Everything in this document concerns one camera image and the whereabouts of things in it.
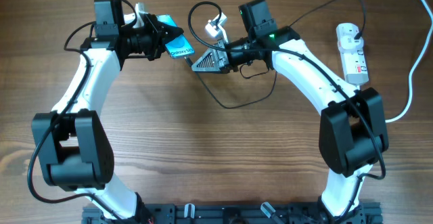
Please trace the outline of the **smartphone with teal screen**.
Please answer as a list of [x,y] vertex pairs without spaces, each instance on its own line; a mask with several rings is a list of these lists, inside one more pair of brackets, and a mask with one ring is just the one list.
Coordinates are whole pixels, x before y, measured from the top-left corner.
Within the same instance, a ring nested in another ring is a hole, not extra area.
[[[157,19],[160,22],[163,22],[170,26],[177,27],[175,21],[168,14],[159,15],[157,16]],[[165,47],[167,53],[173,59],[189,57],[195,53],[194,48],[191,46],[189,41],[185,38],[185,35],[180,35],[176,39],[172,40],[170,43],[167,43]]]

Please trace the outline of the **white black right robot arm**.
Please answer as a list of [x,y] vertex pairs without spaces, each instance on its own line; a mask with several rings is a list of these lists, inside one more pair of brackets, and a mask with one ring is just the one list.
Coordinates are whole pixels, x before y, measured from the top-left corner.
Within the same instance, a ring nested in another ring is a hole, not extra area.
[[219,13],[206,25],[217,43],[207,44],[192,70],[227,74],[260,60],[290,80],[320,115],[319,151],[329,175],[319,210],[328,223],[348,220],[357,213],[363,180],[386,176],[383,153],[389,142],[381,96],[375,89],[362,91],[342,80],[290,26],[278,28],[265,0],[240,5],[239,11],[247,37],[228,41]]

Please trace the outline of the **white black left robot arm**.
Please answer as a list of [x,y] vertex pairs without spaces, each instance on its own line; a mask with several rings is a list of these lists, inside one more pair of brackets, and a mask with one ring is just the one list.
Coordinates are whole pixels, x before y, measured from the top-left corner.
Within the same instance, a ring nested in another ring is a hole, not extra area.
[[86,198],[109,223],[153,223],[140,195],[114,172],[114,152],[100,120],[108,91],[129,59],[156,60],[169,43],[183,36],[169,15],[147,13],[142,5],[123,12],[127,0],[95,0],[95,19],[77,49],[78,69],[61,100],[35,114],[31,129],[35,150],[27,184],[41,202],[33,182],[36,164],[47,185],[64,190],[67,200]]

